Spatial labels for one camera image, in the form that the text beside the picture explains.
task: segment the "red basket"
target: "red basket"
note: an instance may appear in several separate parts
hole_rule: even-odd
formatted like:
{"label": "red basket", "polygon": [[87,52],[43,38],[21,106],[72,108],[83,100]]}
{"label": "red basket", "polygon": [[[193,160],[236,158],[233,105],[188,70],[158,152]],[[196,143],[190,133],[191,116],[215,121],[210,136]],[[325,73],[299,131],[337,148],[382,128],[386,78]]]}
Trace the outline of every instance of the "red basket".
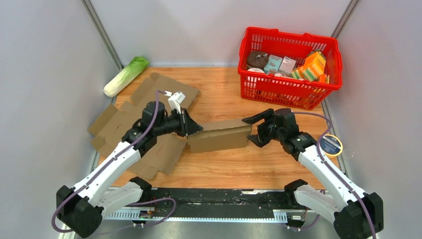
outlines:
{"label": "red basket", "polygon": [[[320,49],[326,57],[325,73],[330,76],[329,84],[247,71],[246,60],[248,54],[254,50],[290,57],[296,60],[295,67],[299,67],[304,64],[306,56],[315,49]],[[337,39],[332,37],[248,27],[240,45],[239,56],[237,71],[240,75],[240,95],[244,99],[312,110],[342,85],[341,55]]]}

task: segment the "wood surface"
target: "wood surface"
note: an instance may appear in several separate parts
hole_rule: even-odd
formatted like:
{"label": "wood surface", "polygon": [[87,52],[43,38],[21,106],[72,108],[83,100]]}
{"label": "wood surface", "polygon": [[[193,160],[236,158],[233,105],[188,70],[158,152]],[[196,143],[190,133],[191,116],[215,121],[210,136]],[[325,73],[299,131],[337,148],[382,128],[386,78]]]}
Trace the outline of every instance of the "wood surface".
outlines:
{"label": "wood surface", "polygon": [[[119,108],[124,101],[130,101],[130,95],[153,72],[200,89],[201,93],[189,107],[189,115],[198,123],[244,118],[268,108],[284,107],[242,99],[240,76],[234,67],[147,68],[118,94],[116,106]],[[312,112],[323,114],[321,106]],[[300,130],[310,133],[315,139],[327,127],[318,117],[296,115],[296,119]],[[123,186],[135,176],[126,171],[114,186]],[[303,179],[316,189],[324,189],[310,171],[285,153],[278,142],[272,141],[263,148],[250,142],[246,148],[207,153],[190,153],[185,148],[172,174],[158,172],[154,179],[148,181],[153,187],[283,189],[296,179]]]}

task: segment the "open cardboard box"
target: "open cardboard box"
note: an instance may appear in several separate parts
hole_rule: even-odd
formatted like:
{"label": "open cardboard box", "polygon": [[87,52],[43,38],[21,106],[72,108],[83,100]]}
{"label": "open cardboard box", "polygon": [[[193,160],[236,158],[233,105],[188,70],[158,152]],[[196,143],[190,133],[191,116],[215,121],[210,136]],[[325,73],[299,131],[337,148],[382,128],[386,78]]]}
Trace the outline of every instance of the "open cardboard box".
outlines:
{"label": "open cardboard box", "polygon": [[[91,141],[94,149],[105,157],[109,156],[126,131],[142,117],[142,110],[146,104],[155,101],[157,90],[183,92],[186,97],[182,101],[181,107],[187,109],[200,92],[198,89],[174,79],[152,73],[150,78],[145,79],[130,96],[132,102],[124,102],[120,109],[109,105],[88,128],[88,131],[94,135],[94,139]],[[169,110],[170,105],[167,99],[167,96],[159,95],[159,100]],[[170,174],[187,142],[191,152],[239,148],[247,145],[246,137],[251,132],[251,125],[240,119],[198,123],[204,127],[204,131],[189,136],[187,140],[175,134],[159,136],[157,144],[128,170],[144,179],[152,179],[157,171]]]}

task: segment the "white panel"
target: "white panel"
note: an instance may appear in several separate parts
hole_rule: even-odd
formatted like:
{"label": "white panel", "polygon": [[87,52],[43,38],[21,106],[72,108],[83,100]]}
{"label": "white panel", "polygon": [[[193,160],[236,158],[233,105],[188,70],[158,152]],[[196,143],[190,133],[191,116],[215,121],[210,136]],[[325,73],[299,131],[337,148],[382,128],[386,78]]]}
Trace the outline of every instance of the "white panel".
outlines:
{"label": "white panel", "polygon": [[420,238],[422,1],[364,0],[339,37],[330,112],[351,179],[384,200],[381,238]]}
{"label": "white panel", "polygon": [[115,74],[79,0],[0,1],[1,238],[58,237],[55,194],[90,170]]}
{"label": "white panel", "polygon": [[92,0],[119,58],[237,65],[248,26],[331,35],[349,0]]}

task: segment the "gray floor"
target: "gray floor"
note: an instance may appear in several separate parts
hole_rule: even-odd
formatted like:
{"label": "gray floor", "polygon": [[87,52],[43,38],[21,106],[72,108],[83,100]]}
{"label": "gray floor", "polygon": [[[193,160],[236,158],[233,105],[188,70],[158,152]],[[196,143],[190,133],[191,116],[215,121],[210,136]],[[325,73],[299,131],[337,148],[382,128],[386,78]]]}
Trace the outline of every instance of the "gray floor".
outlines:
{"label": "gray floor", "polygon": [[[315,218],[308,213],[307,223]],[[130,225],[128,221],[103,221],[97,232],[108,232]],[[324,219],[307,231],[294,232],[281,225],[270,223],[206,223],[206,222],[164,222],[159,225],[95,236],[89,239],[338,239],[332,225]]]}

